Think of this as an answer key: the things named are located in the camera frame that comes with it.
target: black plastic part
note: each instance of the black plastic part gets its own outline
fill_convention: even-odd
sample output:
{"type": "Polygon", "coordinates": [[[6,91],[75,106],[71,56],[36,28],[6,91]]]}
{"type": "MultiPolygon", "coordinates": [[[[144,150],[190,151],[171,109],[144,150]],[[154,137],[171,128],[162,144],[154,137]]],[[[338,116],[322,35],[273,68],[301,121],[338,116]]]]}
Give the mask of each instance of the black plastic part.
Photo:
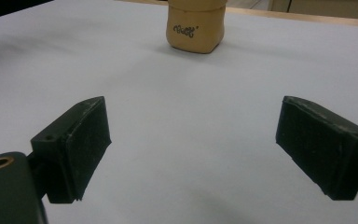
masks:
{"type": "Polygon", "coordinates": [[[30,165],[39,168],[34,176],[43,181],[38,194],[46,192],[51,203],[81,200],[111,143],[104,98],[74,105],[31,143],[30,165]]]}
{"type": "Polygon", "coordinates": [[[52,0],[0,0],[0,16],[50,1],[52,0]]]}
{"type": "Polygon", "coordinates": [[[0,155],[0,224],[46,224],[27,158],[20,152],[0,155]]]}
{"type": "Polygon", "coordinates": [[[331,199],[354,199],[357,125],[313,102],[285,96],[276,141],[331,199]]]}

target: white table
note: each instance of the white table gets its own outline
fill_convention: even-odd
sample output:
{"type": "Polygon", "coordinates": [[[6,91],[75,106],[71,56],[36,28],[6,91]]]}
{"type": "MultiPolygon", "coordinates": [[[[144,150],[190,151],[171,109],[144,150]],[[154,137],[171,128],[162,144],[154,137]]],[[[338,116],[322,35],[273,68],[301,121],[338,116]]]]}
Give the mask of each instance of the white table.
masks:
{"type": "Polygon", "coordinates": [[[105,96],[113,144],[49,223],[358,223],[275,144],[284,95],[358,124],[358,27],[228,13],[209,55],[172,49],[167,8],[56,0],[0,18],[0,153],[105,96]]]}

